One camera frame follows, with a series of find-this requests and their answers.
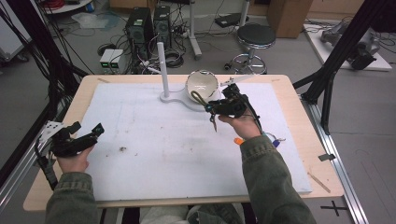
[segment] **white board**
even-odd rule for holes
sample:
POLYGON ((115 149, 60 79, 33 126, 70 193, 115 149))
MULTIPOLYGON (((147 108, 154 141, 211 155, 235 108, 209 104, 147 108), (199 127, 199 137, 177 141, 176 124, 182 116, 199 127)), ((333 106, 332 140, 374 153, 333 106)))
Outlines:
MULTIPOLYGON (((318 25, 312 25, 312 24, 305 24, 304 28, 307 30, 319 30, 320 26, 318 25)), ((308 37, 309 40, 311 41, 312 46, 315 49, 315 52, 319 56, 320 61, 322 64, 326 62, 326 60, 329 58, 330 53, 334 49, 331 43, 323 43, 320 41, 321 34, 323 33, 322 30, 318 31, 317 33, 314 32, 308 32, 308 37)), ((371 70, 371 71, 390 71, 392 67, 379 55, 378 53, 375 53, 373 57, 376 58, 376 61, 373 61, 370 63, 367 67, 365 67, 363 70, 371 70)), ((349 62, 345 61, 343 65, 341 65, 341 68, 345 69, 354 69, 352 66, 349 64, 349 62)))
MULTIPOLYGON (((312 189, 271 84, 238 84, 278 147, 300 193, 312 189)), ((183 88, 171 84, 170 90, 183 88)), ((97 201, 248 195, 237 136, 206 112, 160 101, 162 84, 99 84, 78 135, 99 122, 105 132, 90 154, 97 201)))

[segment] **computer tower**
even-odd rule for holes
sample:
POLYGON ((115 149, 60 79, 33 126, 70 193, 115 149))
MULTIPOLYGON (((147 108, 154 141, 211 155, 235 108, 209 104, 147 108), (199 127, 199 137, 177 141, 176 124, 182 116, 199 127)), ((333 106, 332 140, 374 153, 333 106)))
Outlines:
POLYGON ((148 7, 134 7, 125 25, 126 34, 134 56, 148 60, 155 46, 151 12, 148 7))
POLYGON ((157 42, 163 42, 165 49, 172 48, 171 8, 168 6, 156 6, 153 23, 157 42))

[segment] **aluminum frame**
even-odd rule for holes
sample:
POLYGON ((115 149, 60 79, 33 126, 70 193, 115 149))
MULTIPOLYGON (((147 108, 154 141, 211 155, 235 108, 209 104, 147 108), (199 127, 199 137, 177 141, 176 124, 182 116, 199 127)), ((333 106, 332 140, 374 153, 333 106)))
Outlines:
POLYGON ((343 162, 341 161, 341 157, 338 154, 337 148, 335 147, 334 141, 330 135, 325 133, 325 130, 320 125, 321 113, 318 105, 309 105, 307 102, 302 101, 303 105, 308 108, 308 111, 312 116, 312 123, 317 130, 318 137, 324 146, 326 153, 333 154, 335 156, 334 160, 331 160, 332 167, 334 171, 337 173, 340 178, 341 184, 344 187, 344 198, 346 200, 346 204, 349 208, 350 215, 355 223, 357 224, 368 224, 369 221, 361 207, 361 202, 358 199, 358 195, 353 189, 352 183, 349 180, 349 176, 347 175, 347 170, 344 167, 343 162))
MULTIPOLYGON (((43 126, 41 131, 36 136, 35 139, 42 134, 44 130, 43 126)), ((39 151, 42 151, 44 145, 47 144, 47 141, 41 143, 38 146, 39 151)), ((18 186, 21 184, 22 180, 26 177, 30 168, 35 164, 35 160, 37 155, 35 154, 35 141, 31 143, 28 150, 25 152, 20 162, 18 162, 17 166, 12 171, 11 175, 8 177, 6 183, 0 188, 0 215, 3 210, 6 208, 9 200, 11 200, 12 195, 14 195, 15 191, 18 189, 18 186)))

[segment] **cardboard box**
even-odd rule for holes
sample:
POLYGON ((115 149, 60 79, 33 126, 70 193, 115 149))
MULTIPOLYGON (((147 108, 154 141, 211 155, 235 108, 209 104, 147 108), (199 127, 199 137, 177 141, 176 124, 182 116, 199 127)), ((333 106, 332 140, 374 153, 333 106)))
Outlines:
POLYGON ((276 32, 276 37, 296 38, 313 0, 272 0, 267 11, 267 20, 276 32))
POLYGON ((123 12, 134 7, 149 7, 151 13, 157 5, 157 0, 110 0, 110 7, 123 12))

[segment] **person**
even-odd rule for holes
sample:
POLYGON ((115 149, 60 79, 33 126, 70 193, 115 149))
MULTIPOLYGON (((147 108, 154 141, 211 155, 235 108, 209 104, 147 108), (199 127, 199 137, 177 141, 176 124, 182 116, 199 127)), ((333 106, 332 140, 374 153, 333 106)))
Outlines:
MULTIPOLYGON (((240 145, 242 169, 258 223, 316 223, 311 211, 292 186, 290 172, 282 156, 271 140, 261 133, 250 111, 247 110, 238 119, 220 115, 219 120, 229 123, 245 140, 240 145)), ((92 147, 73 158, 58 158, 63 174, 47 204, 46 223, 98 223, 92 178, 84 173, 89 165, 87 157, 91 151, 92 147)), ((219 207, 215 205, 204 209, 199 222, 196 215, 198 210, 195 218, 188 218, 187 223, 243 223, 236 220, 238 217, 233 214, 228 217, 214 216, 210 211, 216 209, 219 210, 219 207)), ((232 208, 221 209, 233 211, 232 208)))

